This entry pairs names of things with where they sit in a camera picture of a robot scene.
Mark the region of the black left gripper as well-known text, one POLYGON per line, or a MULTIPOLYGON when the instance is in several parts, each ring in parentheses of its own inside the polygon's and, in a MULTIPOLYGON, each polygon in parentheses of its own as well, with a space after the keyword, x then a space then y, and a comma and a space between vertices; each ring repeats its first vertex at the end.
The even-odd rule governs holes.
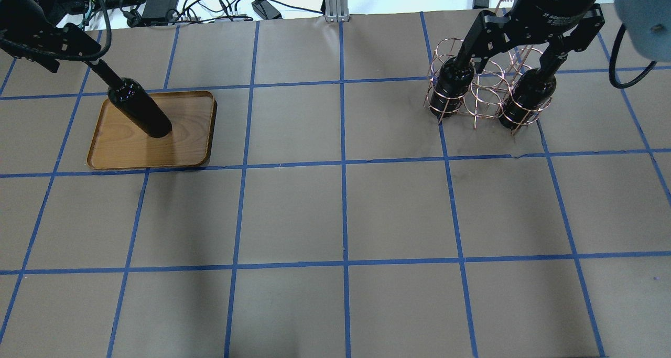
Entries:
POLYGON ((27 59, 57 73, 60 62, 93 62, 103 57, 103 47, 73 23, 51 24, 35 0, 2 0, 2 51, 27 59))

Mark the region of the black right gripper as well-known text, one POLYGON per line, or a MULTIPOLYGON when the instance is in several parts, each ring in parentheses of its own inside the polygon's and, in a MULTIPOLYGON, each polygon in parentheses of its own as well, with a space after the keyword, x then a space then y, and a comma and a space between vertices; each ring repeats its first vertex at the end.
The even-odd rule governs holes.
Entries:
POLYGON ((504 16, 482 10, 454 58, 455 74, 480 74, 472 60, 488 60, 522 45, 548 43, 540 80, 550 81, 570 51, 583 51, 605 24, 597 0, 515 0, 504 16))

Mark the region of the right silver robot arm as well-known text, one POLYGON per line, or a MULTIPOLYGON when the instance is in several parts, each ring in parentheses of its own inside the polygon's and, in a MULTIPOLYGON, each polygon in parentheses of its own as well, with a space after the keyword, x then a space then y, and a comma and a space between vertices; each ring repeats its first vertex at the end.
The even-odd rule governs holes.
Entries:
MULTIPOLYGON (((635 50, 645 59, 669 62, 669 0, 614 0, 614 10, 630 34, 635 50)), ((604 25, 597 0, 515 0, 506 16, 480 12, 463 40, 454 66, 476 72, 487 60, 522 45, 547 43, 539 75, 552 77, 568 52, 583 51, 604 25)))

